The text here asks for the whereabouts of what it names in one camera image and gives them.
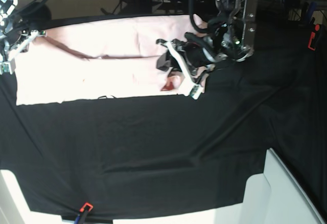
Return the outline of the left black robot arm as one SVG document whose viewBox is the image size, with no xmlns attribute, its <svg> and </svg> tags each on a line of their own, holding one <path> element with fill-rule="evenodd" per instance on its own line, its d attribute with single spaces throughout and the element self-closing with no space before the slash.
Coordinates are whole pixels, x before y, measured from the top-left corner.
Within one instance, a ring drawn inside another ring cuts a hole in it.
<svg viewBox="0 0 327 224">
<path fill-rule="evenodd" d="M 216 70 L 224 70 L 253 55 L 258 0 L 214 0 L 218 10 L 206 28 L 196 25 L 194 4 L 188 0 L 189 18 L 196 33 L 186 32 L 185 41 L 157 39 L 167 48 L 156 68 L 179 76 L 178 94 L 198 99 L 205 80 Z"/>
</svg>

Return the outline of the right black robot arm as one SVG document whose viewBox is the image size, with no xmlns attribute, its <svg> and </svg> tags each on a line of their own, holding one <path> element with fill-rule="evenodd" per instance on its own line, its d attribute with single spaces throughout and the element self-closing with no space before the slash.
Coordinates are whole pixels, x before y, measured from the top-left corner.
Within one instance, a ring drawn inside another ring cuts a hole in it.
<svg viewBox="0 0 327 224">
<path fill-rule="evenodd" d="M 48 0 L 33 0 L 17 10 L 20 0 L 1 0 L 1 74 L 14 74 L 15 58 L 29 50 L 29 45 L 37 37 L 46 36 L 46 31 L 38 26 L 50 17 L 38 17 Z"/>
</svg>

